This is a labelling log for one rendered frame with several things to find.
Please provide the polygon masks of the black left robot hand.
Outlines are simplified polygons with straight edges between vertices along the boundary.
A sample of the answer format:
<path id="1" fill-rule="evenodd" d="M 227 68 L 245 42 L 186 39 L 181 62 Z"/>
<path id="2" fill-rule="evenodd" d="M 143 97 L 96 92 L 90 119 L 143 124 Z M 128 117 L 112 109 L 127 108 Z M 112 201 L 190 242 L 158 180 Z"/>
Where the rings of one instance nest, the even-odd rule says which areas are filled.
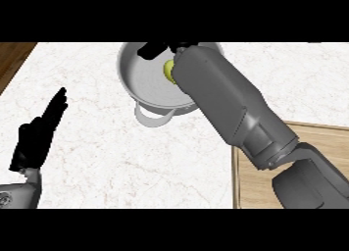
<path id="1" fill-rule="evenodd" d="M 41 167 L 66 108 L 66 89 L 60 88 L 48 101 L 43 115 L 19 126 L 19 141 L 9 168 L 11 172 Z"/>

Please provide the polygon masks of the yellow lemon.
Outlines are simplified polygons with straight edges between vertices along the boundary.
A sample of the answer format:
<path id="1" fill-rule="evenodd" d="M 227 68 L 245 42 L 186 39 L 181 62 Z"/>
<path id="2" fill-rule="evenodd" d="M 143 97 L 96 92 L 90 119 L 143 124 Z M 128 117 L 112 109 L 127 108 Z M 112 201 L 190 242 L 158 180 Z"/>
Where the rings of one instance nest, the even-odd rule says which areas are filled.
<path id="1" fill-rule="evenodd" d="M 173 78 L 173 68 L 174 68 L 174 60 L 167 60 L 164 63 L 164 75 L 167 80 L 176 84 L 174 78 Z"/>

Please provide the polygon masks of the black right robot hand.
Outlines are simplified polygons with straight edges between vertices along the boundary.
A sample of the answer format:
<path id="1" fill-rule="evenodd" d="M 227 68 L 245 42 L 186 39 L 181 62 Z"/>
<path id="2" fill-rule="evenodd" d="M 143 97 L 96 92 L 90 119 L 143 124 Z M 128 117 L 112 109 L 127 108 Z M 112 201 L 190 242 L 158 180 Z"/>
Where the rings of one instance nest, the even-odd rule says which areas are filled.
<path id="1" fill-rule="evenodd" d="M 196 42 L 147 42 L 137 50 L 137 55 L 145 60 L 153 60 L 167 49 L 174 53 L 179 48 L 187 48 L 196 45 Z"/>

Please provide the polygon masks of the silver metal pot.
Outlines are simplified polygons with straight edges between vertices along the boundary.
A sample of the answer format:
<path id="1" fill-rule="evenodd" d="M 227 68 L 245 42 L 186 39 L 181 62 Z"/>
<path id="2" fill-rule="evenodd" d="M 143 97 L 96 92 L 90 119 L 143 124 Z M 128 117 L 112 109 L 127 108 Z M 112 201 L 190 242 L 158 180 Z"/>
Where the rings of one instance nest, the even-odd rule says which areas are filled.
<path id="1" fill-rule="evenodd" d="M 168 81 L 164 64 L 174 58 L 170 49 L 152 60 L 137 56 L 145 42 L 125 42 L 119 49 L 116 69 L 121 84 L 136 101 L 134 117 L 145 127 L 165 125 L 173 116 L 198 109 L 190 97 Z"/>

